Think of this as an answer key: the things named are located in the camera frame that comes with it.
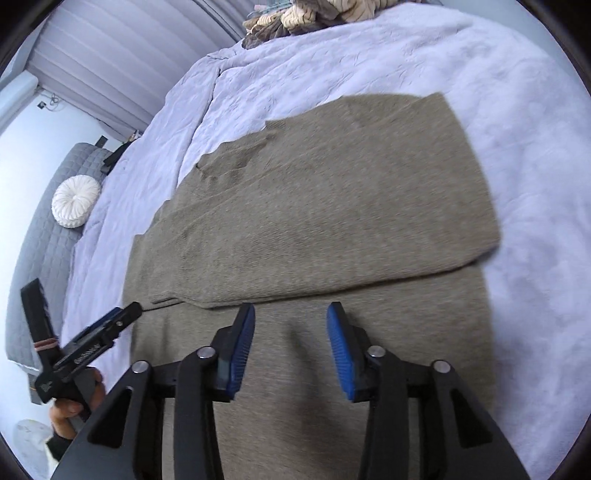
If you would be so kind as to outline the left hand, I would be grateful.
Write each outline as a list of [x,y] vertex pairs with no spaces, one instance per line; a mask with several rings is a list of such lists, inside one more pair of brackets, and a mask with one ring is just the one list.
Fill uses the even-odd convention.
[[81,386],[81,401],[60,397],[53,401],[49,409],[54,433],[66,440],[76,437],[82,421],[100,406],[106,396],[102,373],[94,367],[85,369]]

